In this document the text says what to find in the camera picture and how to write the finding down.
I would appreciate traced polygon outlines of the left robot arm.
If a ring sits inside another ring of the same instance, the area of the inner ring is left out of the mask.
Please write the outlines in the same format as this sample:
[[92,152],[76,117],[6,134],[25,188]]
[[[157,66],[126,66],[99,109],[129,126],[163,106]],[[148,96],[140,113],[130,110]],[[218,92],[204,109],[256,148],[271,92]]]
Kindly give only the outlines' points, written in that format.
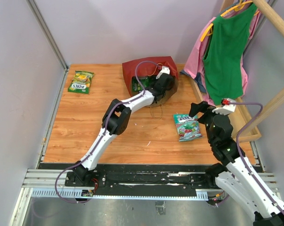
[[87,153],[75,163],[72,169],[76,181],[81,186],[87,186],[92,182],[92,172],[101,155],[109,144],[126,130],[131,114],[161,100],[174,84],[174,76],[159,73],[156,80],[137,95],[126,100],[112,100],[103,116],[98,136]]

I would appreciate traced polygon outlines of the green Fox's candy packet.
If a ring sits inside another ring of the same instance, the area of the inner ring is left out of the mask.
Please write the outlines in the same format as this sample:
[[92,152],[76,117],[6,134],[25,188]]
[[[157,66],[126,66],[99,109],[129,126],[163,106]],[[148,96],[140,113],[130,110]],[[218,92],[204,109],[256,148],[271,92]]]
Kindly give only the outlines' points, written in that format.
[[94,75],[93,72],[75,71],[75,75],[68,87],[68,92],[89,94]]

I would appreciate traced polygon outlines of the green tank top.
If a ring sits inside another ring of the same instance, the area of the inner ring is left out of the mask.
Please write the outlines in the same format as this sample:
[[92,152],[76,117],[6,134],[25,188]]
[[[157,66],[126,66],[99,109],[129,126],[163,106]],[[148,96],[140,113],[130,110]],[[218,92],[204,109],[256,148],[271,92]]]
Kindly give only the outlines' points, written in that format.
[[233,17],[223,17],[213,27],[203,63],[206,91],[215,105],[220,105],[224,98],[236,99],[243,95],[240,60],[256,11],[256,5],[250,4],[246,10]]

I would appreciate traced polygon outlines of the teal candy packet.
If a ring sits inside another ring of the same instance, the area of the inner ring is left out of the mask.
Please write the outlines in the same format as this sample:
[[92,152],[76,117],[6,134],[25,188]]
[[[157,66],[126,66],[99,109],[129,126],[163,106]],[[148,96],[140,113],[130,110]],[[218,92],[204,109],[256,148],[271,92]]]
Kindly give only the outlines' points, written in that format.
[[190,117],[188,114],[173,115],[179,142],[192,141],[202,137],[198,116]]

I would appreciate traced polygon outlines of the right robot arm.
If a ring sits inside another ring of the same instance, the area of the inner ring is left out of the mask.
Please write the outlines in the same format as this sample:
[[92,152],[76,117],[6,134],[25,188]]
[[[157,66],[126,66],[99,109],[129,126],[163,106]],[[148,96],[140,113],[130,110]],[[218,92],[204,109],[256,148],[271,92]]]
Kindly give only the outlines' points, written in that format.
[[232,138],[229,115],[237,105],[230,98],[223,99],[220,107],[206,101],[191,103],[189,116],[202,113],[198,122],[205,126],[208,143],[218,160],[206,170],[205,184],[225,191],[249,215],[253,225],[284,226],[284,202],[259,176],[239,145],[245,127]]

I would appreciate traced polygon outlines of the red brown paper bag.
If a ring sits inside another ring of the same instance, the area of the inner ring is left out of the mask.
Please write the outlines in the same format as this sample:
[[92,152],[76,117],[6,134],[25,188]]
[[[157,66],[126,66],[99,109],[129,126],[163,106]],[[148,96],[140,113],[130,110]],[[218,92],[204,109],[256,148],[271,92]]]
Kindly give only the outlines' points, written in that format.
[[126,88],[130,96],[138,94],[138,92],[131,91],[132,77],[136,77],[139,81],[139,77],[158,75],[162,66],[170,68],[170,74],[174,77],[173,86],[166,91],[164,97],[161,100],[149,105],[149,108],[159,107],[165,104],[178,90],[179,75],[177,66],[171,56],[152,56],[132,61],[124,62],[122,64],[122,72]]

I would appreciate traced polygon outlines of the pink shirt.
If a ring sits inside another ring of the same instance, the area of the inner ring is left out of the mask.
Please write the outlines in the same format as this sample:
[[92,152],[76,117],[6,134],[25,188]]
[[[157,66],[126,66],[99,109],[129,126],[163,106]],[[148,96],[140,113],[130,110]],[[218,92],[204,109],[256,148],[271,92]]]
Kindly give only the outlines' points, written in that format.
[[[232,11],[230,12],[228,15],[225,16],[225,18],[230,18],[233,17],[235,15],[237,15],[238,12]],[[251,24],[250,24],[250,28],[249,28],[249,38],[248,40],[251,40],[256,26],[258,24],[259,21],[259,17],[260,17],[260,13],[256,14],[252,20],[251,20]],[[192,48],[192,51],[188,57],[188,60],[184,66],[184,71],[189,73],[192,77],[191,78],[195,78],[195,76],[197,75],[197,73],[201,74],[201,80],[202,83],[205,87],[205,68],[204,68],[204,63],[203,63],[203,57],[205,55],[205,52],[207,50],[207,48],[210,45],[210,38],[209,36],[205,37],[205,40],[203,42],[200,42],[200,37],[202,35],[202,33],[205,31],[205,29],[208,27],[208,25],[213,22],[213,20],[216,17],[213,17],[208,23],[207,25],[203,28],[201,34],[199,35],[196,43],[194,44],[194,47]],[[248,75],[245,71],[245,69],[243,68],[243,58],[241,57],[240,60],[240,68],[241,68],[241,73],[242,73],[242,87],[243,87],[243,95],[245,94],[247,85],[248,85]],[[209,97],[209,95],[207,93],[202,93],[200,95],[204,101],[208,102],[210,105],[215,105],[212,101],[212,99]]]

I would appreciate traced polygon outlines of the yellow clothes hanger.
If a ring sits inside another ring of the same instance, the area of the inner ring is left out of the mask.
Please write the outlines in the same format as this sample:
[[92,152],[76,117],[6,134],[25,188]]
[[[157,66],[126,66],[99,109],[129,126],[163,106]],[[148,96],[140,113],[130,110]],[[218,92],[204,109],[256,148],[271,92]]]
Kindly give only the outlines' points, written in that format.
[[253,3],[252,0],[246,0],[246,1],[240,0],[236,5],[226,9],[217,18],[215,18],[212,23],[210,23],[208,25],[208,27],[205,29],[205,31],[202,33],[202,35],[200,37],[200,42],[203,42],[205,40],[205,37],[210,36],[210,35],[213,34],[213,27],[218,22],[220,22],[224,16],[228,15],[232,11],[238,12],[238,11],[242,10],[245,7],[245,5],[251,4],[251,3]]

